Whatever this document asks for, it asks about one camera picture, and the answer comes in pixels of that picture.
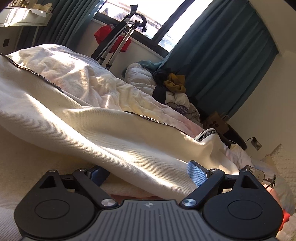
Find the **cream hooded zip jacket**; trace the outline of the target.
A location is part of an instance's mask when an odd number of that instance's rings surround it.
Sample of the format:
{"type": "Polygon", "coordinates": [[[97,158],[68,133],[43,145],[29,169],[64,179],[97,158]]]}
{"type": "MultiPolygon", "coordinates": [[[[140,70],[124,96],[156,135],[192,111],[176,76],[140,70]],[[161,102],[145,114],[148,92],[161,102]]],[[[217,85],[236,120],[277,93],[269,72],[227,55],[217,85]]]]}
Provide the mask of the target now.
{"type": "Polygon", "coordinates": [[[102,166],[110,194],[180,200],[194,190],[194,160],[238,173],[215,134],[197,142],[172,126],[133,113],[86,107],[1,56],[1,201],[21,199],[49,169],[102,166]]]}

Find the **pile of clothes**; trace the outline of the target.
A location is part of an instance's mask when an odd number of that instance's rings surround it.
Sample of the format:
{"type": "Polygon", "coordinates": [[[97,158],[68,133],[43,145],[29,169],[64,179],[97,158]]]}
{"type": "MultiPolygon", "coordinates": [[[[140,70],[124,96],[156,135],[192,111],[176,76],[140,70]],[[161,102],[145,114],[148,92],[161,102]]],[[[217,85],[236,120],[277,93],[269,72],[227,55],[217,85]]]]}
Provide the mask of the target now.
{"type": "Polygon", "coordinates": [[[166,87],[157,85],[152,77],[152,73],[145,69],[141,64],[130,64],[125,71],[124,80],[126,83],[131,84],[142,92],[152,96],[159,103],[168,105],[193,123],[200,127],[203,126],[200,122],[199,112],[189,101],[187,95],[185,93],[173,93],[166,87]]]}

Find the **white quilted pillow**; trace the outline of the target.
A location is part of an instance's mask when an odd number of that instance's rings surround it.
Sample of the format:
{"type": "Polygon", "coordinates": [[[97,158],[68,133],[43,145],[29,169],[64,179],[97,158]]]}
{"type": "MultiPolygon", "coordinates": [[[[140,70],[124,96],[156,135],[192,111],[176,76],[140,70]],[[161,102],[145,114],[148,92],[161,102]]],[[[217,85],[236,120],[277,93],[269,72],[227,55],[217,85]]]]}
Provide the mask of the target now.
{"type": "Polygon", "coordinates": [[[279,144],[262,162],[272,174],[284,178],[287,184],[295,186],[295,159],[279,144]]]}

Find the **dark round chair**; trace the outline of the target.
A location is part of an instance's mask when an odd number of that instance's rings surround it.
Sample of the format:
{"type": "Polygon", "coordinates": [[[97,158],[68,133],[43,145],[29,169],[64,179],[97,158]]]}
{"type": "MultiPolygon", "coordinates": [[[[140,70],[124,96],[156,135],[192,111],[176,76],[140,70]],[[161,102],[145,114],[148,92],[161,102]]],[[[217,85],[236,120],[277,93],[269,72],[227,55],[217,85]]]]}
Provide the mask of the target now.
{"type": "Polygon", "coordinates": [[[228,126],[228,131],[223,134],[223,137],[225,137],[229,142],[233,144],[238,144],[243,150],[247,149],[247,144],[241,138],[241,136],[234,130],[234,128],[227,124],[228,126]]]}

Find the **brown paper bag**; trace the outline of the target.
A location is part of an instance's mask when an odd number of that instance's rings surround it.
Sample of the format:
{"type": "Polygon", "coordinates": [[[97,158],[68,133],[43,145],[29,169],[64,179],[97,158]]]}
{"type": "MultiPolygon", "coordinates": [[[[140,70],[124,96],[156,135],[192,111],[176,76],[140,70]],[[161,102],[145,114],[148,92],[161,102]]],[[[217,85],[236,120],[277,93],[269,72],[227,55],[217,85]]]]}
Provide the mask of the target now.
{"type": "Polygon", "coordinates": [[[224,135],[229,131],[227,123],[222,119],[222,117],[215,111],[210,116],[206,118],[203,122],[203,128],[209,129],[214,128],[218,133],[224,135]]]}

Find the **right teal curtain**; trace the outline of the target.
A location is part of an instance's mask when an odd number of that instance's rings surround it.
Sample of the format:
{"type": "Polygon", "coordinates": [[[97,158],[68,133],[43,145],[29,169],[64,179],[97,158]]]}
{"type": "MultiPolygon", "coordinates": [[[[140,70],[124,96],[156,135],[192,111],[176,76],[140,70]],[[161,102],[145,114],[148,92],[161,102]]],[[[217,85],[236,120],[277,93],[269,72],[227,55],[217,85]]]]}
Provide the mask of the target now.
{"type": "Polygon", "coordinates": [[[184,75],[189,100],[203,115],[233,116],[278,54],[249,1],[213,1],[159,63],[141,61],[157,80],[184,75]]]}

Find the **teal curtain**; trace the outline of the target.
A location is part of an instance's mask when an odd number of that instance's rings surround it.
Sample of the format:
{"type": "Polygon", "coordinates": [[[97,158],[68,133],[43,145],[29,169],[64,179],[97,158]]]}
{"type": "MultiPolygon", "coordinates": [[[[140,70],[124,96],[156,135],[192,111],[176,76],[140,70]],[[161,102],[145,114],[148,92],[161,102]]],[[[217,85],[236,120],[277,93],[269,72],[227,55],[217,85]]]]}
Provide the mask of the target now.
{"type": "Polygon", "coordinates": [[[24,27],[17,50],[41,44],[58,44],[75,50],[86,28],[98,12],[103,1],[37,1],[51,3],[52,17],[46,27],[24,27]]]}
{"type": "Polygon", "coordinates": [[[141,61],[157,80],[184,75],[189,100],[203,115],[233,116],[278,54],[249,1],[213,1],[159,63],[141,61]]]}

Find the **mustard yellow garment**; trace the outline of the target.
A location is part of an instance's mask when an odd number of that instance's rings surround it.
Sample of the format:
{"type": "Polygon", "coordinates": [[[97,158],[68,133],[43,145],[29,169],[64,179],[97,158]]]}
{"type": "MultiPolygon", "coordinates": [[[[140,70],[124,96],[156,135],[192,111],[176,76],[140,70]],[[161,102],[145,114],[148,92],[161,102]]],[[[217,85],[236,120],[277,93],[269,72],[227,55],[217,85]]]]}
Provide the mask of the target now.
{"type": "Polygon", "coordinates": [[[170,73],[168,79],[164,81],[166,88],[173,93],[185,93],[185,75],[175,75],[170,73]]]}

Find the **pastel bed blanket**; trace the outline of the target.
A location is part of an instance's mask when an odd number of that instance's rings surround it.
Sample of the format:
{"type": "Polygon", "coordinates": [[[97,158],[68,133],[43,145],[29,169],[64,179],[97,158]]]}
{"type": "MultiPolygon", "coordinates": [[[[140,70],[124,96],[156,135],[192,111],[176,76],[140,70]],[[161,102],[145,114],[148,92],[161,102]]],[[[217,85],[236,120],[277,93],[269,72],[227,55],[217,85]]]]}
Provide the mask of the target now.
{"type": "MultiPolygon", "coordinates": [[[[30,70],[53,84],[81,106],[133,113],[148,120],[172,126],[197,142],[204,140],[211,134],[217,135],[212,131],[202,129],[169,106],[160,104],[152,96],[133,85],[116,78],[90,57],[75,53],[64,46],[40,45],[2,56],[8,57],[16,65],[30,70]]],[[[238,171],[244,166],[250,165],[262,170],[266,177],[273,177],[274,174],[267,169],[266,164],[262,161],[252,160],[238,145],[227,147],[223,142],[222,144],[226,157],[237,166],[238,171]]],[[[106,191],[104,185],[114,179],[115,176],[110,173],[102,186],[104,191],[106,191]]],[[[295,204],[292,191],[284,178],[276,175],[276,183],[272,193],[280,198],[284,210],[294,214],[295,204]]],[[[158,197],[110,195],[117,199],[158,197]]],[[[4,205],[1,201],[1,240],[18,240],[20,238],[14,221],[14,210],[21,200],[22,198],[11,205],[4,205]]]]}

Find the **folded exercise machine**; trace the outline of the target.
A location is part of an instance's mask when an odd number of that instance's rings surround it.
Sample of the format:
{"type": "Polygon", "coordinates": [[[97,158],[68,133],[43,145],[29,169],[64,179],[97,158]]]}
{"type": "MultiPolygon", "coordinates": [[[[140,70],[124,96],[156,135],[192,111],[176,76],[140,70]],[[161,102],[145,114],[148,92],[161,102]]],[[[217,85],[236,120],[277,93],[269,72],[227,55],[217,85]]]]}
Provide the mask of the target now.
{"type": "Polygon", "coordinates": [[[98,47],[92,53],[91,58],[100,65],[104,63],[109,53],[112,53],[110,59],[105,65],[109,70],[114,63],[116,57],[124,48],[125,44],[130,40],[132,33],[140,28],[142,33],[147,31],[147,20],[143,14],[137,12],[138,5],[130,6],[130,13],[117,25],[109,25],[110,33],[98,44],[98,47]]]}

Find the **black framed window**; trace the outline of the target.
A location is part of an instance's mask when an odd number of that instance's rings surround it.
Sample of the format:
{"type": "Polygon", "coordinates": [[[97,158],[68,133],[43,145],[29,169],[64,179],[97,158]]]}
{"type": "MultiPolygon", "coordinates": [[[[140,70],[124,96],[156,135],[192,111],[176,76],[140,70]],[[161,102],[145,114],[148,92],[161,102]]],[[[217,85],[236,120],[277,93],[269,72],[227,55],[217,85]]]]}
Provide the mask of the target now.
{"type": "Polygon", "coordinates": [[[165,57],[210,3],[208,0],[104,1],[95,19],[116,25],[130,13],[131,5],[137,5],[139,15],[134,15],[132,21],[141,21],[140,16],[144,16],[146,31],[137,28],[132,38],[165,57]]]}

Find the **left teal curtain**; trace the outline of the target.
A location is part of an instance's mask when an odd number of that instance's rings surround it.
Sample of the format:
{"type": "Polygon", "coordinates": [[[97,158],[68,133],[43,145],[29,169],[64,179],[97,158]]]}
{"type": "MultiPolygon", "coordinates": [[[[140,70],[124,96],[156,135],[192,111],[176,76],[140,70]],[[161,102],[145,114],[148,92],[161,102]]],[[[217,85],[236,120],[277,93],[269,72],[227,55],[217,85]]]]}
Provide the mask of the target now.
{"type": "Polygon", "coordinates": [[[46,27],[24,27],[17,50],[41,44],[58,44],[75,50],[86,28],[98,12],[103,1],[37,1],[51,3],[52,17],[46,27]]]}

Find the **white desk with drawers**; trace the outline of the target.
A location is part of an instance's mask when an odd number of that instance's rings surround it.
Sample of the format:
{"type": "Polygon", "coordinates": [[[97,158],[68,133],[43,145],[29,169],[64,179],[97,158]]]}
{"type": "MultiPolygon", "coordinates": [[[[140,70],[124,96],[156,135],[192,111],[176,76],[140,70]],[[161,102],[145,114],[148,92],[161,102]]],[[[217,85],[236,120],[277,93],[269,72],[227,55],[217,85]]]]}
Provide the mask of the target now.
{"type": "Polygon", "coordinates": [[[46,27],[52,13],[41,9],[7,6],[1,12],[1,53],[15,52],[24,27],[35,27],[31,41],[34,46],[40,27],[46,27]]]}

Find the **wall power socket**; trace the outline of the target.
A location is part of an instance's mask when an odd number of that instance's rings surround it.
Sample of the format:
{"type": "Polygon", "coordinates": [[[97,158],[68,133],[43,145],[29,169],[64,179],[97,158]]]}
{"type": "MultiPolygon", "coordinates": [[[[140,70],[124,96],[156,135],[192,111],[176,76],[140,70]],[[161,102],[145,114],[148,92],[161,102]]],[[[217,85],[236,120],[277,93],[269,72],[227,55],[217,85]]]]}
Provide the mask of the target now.
{"type": "Polygon", "coordinates": [[[257,151],[262,147],[262,144],[260,144],[260,142],[255,137],[251,139],[251,144],[255,147],[257,151]]]}

